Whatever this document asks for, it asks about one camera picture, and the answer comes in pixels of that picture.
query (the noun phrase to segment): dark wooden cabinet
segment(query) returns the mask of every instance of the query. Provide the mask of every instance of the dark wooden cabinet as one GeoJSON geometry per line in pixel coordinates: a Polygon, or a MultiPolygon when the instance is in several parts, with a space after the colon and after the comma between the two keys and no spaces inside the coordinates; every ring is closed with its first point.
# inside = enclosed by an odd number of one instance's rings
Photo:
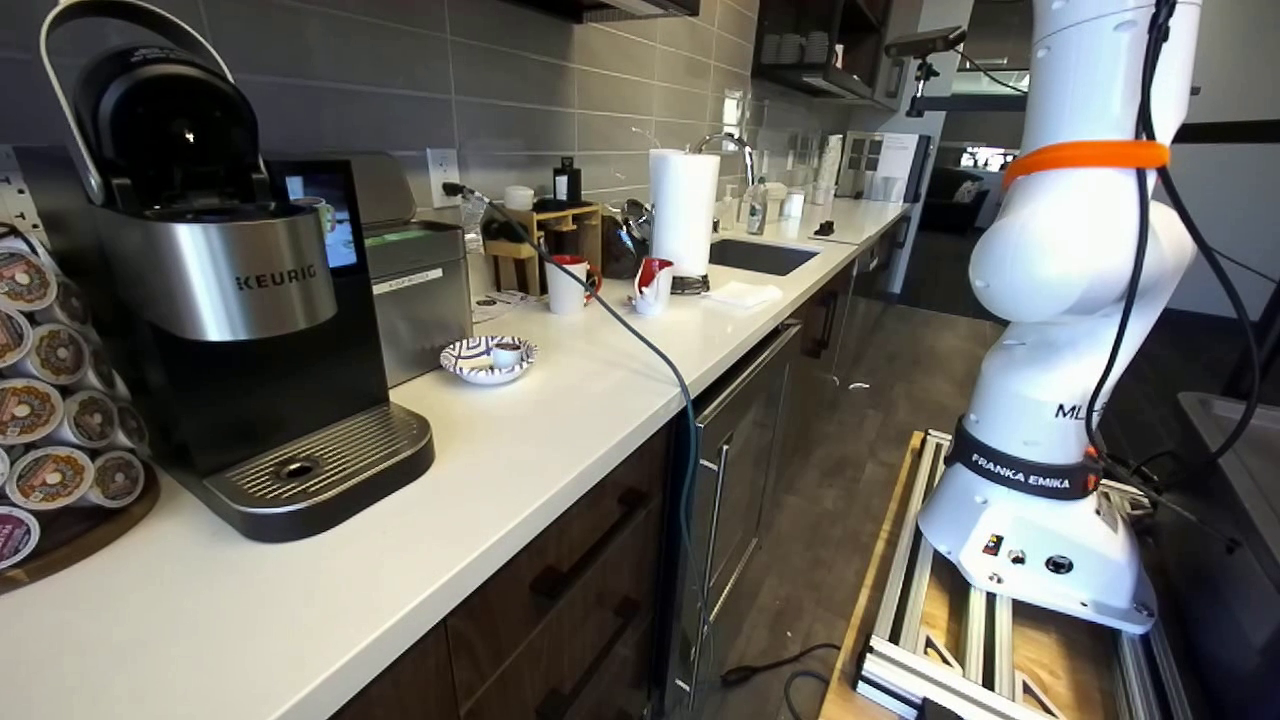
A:
{"type": "Polygon", "coordinates": [[[341,720],[643,718],[669,434],[642,446],[341,720]]]}
{"type": "Polygon", "coordinates": [[[757,76],[859,103],[887,103],[901,62],[887,62],[886,27],[891,0],[761,0],[757,76]]]}

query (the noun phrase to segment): kitchen counter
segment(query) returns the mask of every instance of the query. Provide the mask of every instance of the kitchen counter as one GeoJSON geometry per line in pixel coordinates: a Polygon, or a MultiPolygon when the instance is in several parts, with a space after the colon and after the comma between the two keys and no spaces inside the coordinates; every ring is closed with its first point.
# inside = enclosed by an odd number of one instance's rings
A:
{"type": "MultiPolygon", "coordinates": [[[[901,213],[832,203],[799,231],[774,230],[763,241],[816,254],[794,278],[712,266],[712,288],[782,288],[767,310],[675,297],[651,321],[623,315],[699,394],[901,213]],[[794,241],[820,219],[836,238],[794,241]]],[[[0,597],[0,718],[330,718],[680,411],[674,372],[602,310],[564,321],[526,301],[475,334],[526,338],[533,372],[507,390],[401,384],[394,400],[434,421],[438,465],[347,525],[254,544],[165,480],[135,531],[0,597]]]]}

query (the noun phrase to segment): gray tile backsplash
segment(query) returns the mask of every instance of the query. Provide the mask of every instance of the gray tile backsplash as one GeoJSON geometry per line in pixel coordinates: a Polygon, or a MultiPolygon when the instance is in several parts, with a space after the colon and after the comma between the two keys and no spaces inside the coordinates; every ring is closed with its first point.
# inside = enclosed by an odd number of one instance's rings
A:
{"type": "MultiPolygon", "coordinates": [[[[53,0],[0,6],[0,143],[66,143],[37,65],[53,0]]],[[[696,20],[568,26],[507,0],[159,0],[225,53],[268,153],[458,148],[463,179],[547,183],[576,157],[586,194],[643,197],[651,143],[696,143],[723,89],[751,89],[761,0],[704,0],[696,20]]],[[[66,41],[91,58],[91,32],[66,41]]],[[[788,124],[836,129],[832,113],[788,124]]]]}

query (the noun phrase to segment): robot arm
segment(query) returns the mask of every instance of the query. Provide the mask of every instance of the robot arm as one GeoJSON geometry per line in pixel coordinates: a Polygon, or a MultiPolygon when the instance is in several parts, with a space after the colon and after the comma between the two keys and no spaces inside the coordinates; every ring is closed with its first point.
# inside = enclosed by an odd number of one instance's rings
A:
{"type": "MultiPolygon", "coordinates": [[[[1124,148],[1144,98],[1152,140],[1172,140],[1188,113],[1201,0],[1178,0],[1149,89],[1152,9],[1155,0],[1037,0],[1023,153],[1124,148]]],[[[920,531],[983,591],[1144,632],[1155,597],[1124,514],[1096,492],[1085,430],[1198,254],[1138,170],[1085,157],[1019,178],[974,254],[969,282],[1007,334],[983,356],[920,531]],[[1119,315],[1130,334],[1109,361],[1119,315]]]]}

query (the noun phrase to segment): coffee maker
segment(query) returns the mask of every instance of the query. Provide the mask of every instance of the coffee maker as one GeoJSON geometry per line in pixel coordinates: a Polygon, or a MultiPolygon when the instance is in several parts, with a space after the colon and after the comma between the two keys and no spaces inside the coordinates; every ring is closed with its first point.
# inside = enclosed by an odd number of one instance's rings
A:
{"type": "Polygon", "coordinates": [[[88,194],[53,254],[154,434],[156,465],[254,540],[325,531],[434,465],[425,417],[390,403],[353,170],[260,157],[215,50],[141,0],[68,0],[39,62],[88,194]],[[68,98],[53,37],[125,20],[68,98]]]}

